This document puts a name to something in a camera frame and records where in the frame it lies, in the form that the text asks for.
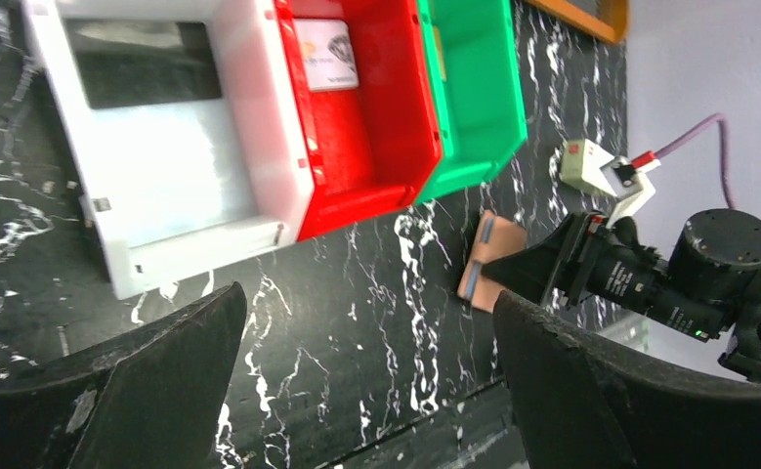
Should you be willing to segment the black card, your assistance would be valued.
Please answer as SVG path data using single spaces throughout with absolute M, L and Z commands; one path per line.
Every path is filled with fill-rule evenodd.
M 93 109 L 223 96 L 203 22 L 67 19 L 63 25 Z

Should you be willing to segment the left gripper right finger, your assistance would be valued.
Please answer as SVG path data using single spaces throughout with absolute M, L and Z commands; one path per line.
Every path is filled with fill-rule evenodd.
M 761 384 L 691 370 L 510 291 L 493 330 L 533 468 L 761 468 Z

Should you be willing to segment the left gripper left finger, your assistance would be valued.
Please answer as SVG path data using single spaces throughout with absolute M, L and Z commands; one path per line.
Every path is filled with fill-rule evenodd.
M 247 318 L 238 283 L 0 381 L 0 468 L 203 468 Z

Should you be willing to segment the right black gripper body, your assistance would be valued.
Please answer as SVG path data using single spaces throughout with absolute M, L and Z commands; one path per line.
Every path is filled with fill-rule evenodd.
M 709 209 L 684 224 L 668 259 L 629 219 L 599 212 L 564 221 L 564 292 L 602 297 L 700 342 L 731 337 L 718 362 L 761 383 L 761 220 Z

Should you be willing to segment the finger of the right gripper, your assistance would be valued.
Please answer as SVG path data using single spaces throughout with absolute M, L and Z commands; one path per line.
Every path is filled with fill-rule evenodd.
M 531 303 L 550 302 L 555 287 L 567 288 L 575 272 L 577 218 L 567 216 L 546 238 L 483 266 L 483 275 Z

